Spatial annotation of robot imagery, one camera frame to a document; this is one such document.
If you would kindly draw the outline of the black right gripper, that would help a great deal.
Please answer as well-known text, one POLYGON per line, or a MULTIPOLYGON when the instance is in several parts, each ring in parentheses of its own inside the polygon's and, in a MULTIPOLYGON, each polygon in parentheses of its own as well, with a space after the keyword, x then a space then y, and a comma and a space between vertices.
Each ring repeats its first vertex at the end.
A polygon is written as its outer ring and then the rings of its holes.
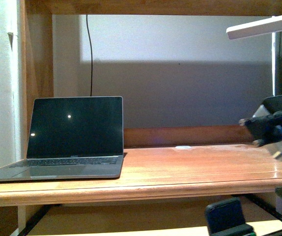
POLYGON ((282 162, 282 95, 267 97, 251 118, 239 120, 248 129, 257 148, 265 146, 282 162))

